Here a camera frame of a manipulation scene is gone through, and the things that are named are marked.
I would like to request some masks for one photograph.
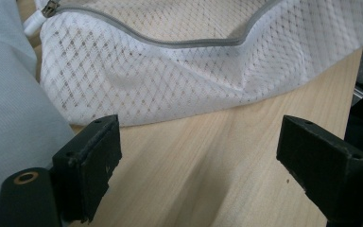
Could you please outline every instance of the mesh laundry bag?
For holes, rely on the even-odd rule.
[[[43,25],[41,86],[80,125],[252,103],[305,84],[363,45],[363,1],[71,2]]]

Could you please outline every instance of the light wood surface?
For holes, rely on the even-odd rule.
[[[276,160],[280,127],[290,114],[342,137],[360,56],[282,96],[121,129],[123,159],[94,221],[71,226],[324,227],[324,215]]]

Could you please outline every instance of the zipper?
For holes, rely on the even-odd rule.
[[[40,23],[40,21],[39,21],[39,23],[35,23],[39,27],[38,28],[33,27],[34,29],[33,29],[32,33],[34,33],[36,30],[41,28],[43,23],[48,18],[56,15],[57,13],[63,13],[63,12],[66,12],[66,11],[73,11],[73,12],[84,13],[84,14],[93,16],[96,19],[99,19],[101,21],[104,21],[104,22],[108,23],[109,25],[114,26],[114,27],[122,30],[123,32],[127,33],[128,35],[130,35],[134,39],[136,39],[136,40],[138,40],[138,41],[140,41],[142,43],[145,43],[145,44],[153,44],[153,45],[157,45],[157,46],[160,46],[160,47],[166,47],[166,48],[171,48],[171,49],[208,47],[208,46],[235,46],[235,45],[241,45],[242,43],[244,43],[246,38],[247,38],[248,33],[250,32],[250,30],[253,27],[253,25],[255,24],[255,22],[265,12],[267,12],[269,9],[271,9],[274,5],[276,5],[280,1],[282,1],[282,0],[269,1],[264,6],[262,6],[260,9],[258,9],[251,16],[251,18],[249,19],[248,24],[246,26],[246,30],[243,33],[243,35],[238,37],[238,38],[199,39],[199,40],[188,40],[188,41],[161,41],[161,40],[150,38],[150,37],[142,34],[141,32],[133,29],[132,27],[126,25],[125,23],[119,21],[115,17],[113,17],[110,14],[107,14],[105,12],[102,12],[102,11],[99,11],[99,10],[96,10],[96,9],[91,9],[91,8],[88,8],[88,7],[83,7],[83,6],[76,5],[76,4],[67,4],[67,5],[61,6],[58,2],[56,2],[54,0],[50,0],[46,4],[46,6],[43,8],[43,10],[36,11],[34,13],[34,14],[41,14],[43,16],[43,19],[42,18],[39,18],[39,19],[40,19],[40,21],[43,21],[43,22]]]

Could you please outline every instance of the wood grain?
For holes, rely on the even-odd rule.
[[[18,5],[22,18],[35,9],[31,0]],[[30,42],[41,56],[36,37]],[[360,56],[355,51],[282,96],[121,129],[124,157],[89,226],[324,227],[324,215],[276,160],[282,117],[302,117],[342,137]]]

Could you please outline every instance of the brass ring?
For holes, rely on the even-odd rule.
[[[25,176],[28,176],[28,175],[31,175],[30,178],[27,178],[26,180],[21,179],[22,177],[25,177]],[[14,183],[16,183],[16,184],[30,183],[30,182],[34,181],[35,179],[37,179],[37,178],[38,178],[38,172],[35,172],[35,171],[25,172],[25,173],[22,173],[21,175],[17,176],[14,179]]]

